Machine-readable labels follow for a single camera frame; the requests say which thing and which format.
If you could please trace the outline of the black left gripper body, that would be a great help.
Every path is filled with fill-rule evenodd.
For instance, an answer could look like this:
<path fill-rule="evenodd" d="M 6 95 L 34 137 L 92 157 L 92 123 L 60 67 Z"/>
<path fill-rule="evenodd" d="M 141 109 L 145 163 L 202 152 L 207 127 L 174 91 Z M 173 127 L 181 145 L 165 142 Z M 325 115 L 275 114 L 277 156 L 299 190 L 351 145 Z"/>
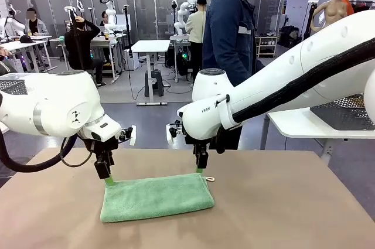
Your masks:
<path fill-rule="evenodd" d="M 88 151 L 93 151 L 97 157 L 97 161 L 106 161 L 107 163 L 114 163 L 112 151 L 118 148 L 119 142 L 116 137 L 111 137 L 103 141 L 103 137 L 95 132 L 91 132 L 91 138 L 84 138 L 79 134 L 79 138 L 84 142 Z"/>

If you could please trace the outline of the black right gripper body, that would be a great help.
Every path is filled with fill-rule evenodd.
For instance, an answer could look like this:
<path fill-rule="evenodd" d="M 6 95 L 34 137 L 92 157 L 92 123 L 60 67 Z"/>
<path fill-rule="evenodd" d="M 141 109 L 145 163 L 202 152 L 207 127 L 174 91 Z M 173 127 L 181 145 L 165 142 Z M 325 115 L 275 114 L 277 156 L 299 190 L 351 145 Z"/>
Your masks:
<path fill-rule="evenodd" d="M 193 154 L 197 155 L 201 148 L 206 150 L 207 145 L 210 143 L 210 139 L 199 140 L 194 139 L 191 136 L 185 136 L 185 143 L 186 145 L 193 145 Z"/>

